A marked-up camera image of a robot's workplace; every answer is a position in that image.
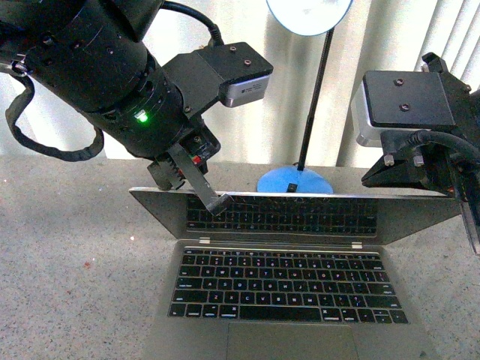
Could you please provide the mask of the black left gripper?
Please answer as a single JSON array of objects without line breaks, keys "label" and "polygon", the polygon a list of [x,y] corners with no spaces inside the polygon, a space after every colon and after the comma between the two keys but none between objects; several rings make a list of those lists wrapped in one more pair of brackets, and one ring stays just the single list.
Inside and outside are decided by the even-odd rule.
[{"label": "black left gripper", "polygon": [[179,145],[172,146],[168,152],[156,157],[147,170],[162,191],[178,190],[185,184],[186,178],[205,208],[217,216],[229,206],[232,199],[227,193],[219,196],[204,175],[208,172],[207,160],[220,149],[218,139],[202,125],[182,139]]}]

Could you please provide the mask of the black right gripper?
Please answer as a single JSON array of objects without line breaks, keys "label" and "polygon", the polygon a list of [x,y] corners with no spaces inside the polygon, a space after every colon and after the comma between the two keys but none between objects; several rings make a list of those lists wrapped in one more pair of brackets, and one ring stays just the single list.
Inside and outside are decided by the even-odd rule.
[{"label": "black right gripper", "polygon": [[[385,131],[382,156],[361,182],[369,188],[415,188],[463,201],[479,194],[479,92],[453,75],[446,62],[429,52],[421,71],[439,74],[454,118],[451,130]],[[472,252],[479,256],[479,212],[460,204]]]}]

